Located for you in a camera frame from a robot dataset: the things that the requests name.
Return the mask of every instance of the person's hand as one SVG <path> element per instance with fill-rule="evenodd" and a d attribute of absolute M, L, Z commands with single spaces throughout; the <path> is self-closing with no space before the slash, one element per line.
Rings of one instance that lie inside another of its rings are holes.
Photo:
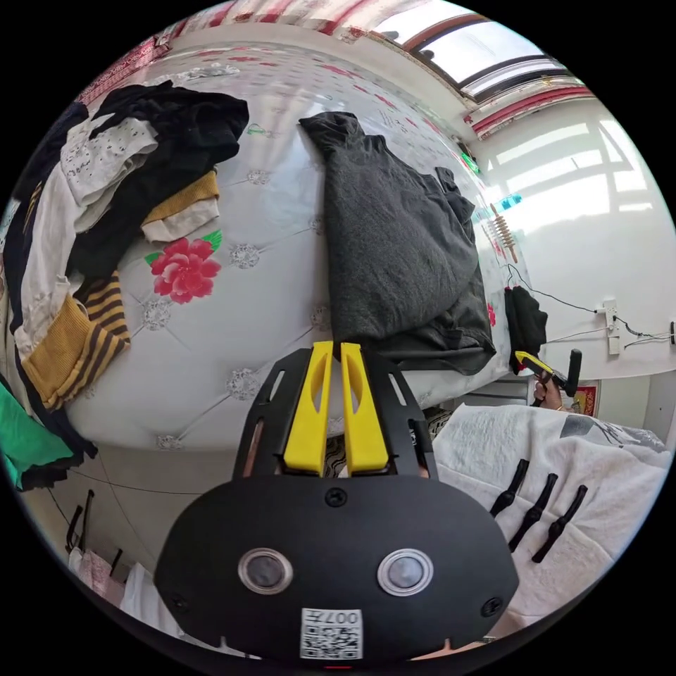
<path fill-rule="evenodd" d="M 544 379 L 546 376 L 546 372 L 543 372 L 542 378 Z M 541 408 L 550 408 L 553 411 L 563 410 L 561 391 L 552 378 L 547 380 L 545 384 L 542 384 L 539 380 L 537 381 L 535 385 L 535 399 L 542 401 Z"/>

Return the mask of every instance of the black device housing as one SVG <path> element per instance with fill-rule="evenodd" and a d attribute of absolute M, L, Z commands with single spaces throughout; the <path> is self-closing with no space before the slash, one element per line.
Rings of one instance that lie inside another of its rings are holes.
<path fill-rule="evenodd" d="M 363 356 L 391 459 L 387 472 L 284 475 L 310 354 L 299 350 L 275 365 L 251 407 L 233 481 L 200 496 L 173 525 L 155 571 L 162 600 L 187 634 L 207 644 L 224 638 L 244 653 L 303 666 L 397 662 L 436 651 L 446 639 L 454 648 L 481 639 L 514 595 L 516 569 L 488 510 L 435 480 L 423 412 L 396 366 Z M 419 472 L 428 460 L 431 479 Z M 345 498 L 338 506 L 327 499 L 336 489 Z M 241 557 L 257 548 L 292 564 L 293 579 L 278 594 L 257 594 L 239 578 Z M 392 596 L 377 579 L 383 558 L 399 549 L 420 550 L 433 564 L 431 582 L 412 596 Z M 358 609 L 361 658 L 301 657 L 307 608 Z"/>

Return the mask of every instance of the green clothing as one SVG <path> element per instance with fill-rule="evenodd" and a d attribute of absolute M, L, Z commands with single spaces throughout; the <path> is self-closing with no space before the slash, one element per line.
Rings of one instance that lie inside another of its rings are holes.
<path fill-rule="evenodd" d="M 21 489 L 21 475 L 33 465 L 72 456 L 56 435 L 33 420 L 0 382 L 0 451 L 10 481 Z"/>

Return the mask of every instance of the qr code sticker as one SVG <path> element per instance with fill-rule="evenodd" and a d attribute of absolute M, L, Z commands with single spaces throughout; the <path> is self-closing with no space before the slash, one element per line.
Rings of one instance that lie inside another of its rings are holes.
<path fill-rule="evenodd" d="M 303 608 L 301 657 L 311 660 L 360 660 L 363 628 L 361 611 Z"/>

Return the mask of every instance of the electrical outlet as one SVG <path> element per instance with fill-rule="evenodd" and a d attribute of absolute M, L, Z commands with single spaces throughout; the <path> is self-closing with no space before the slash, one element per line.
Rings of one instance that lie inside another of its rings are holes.
<path fill-rule="evenodd" d="M 608 354 L 620 353 L 620 326 L 615 321 L 618 314 L 618 302 L 613 298 L 603 301 L 603 311 L 606 313 L 606 327 L 608 328 Z"/>

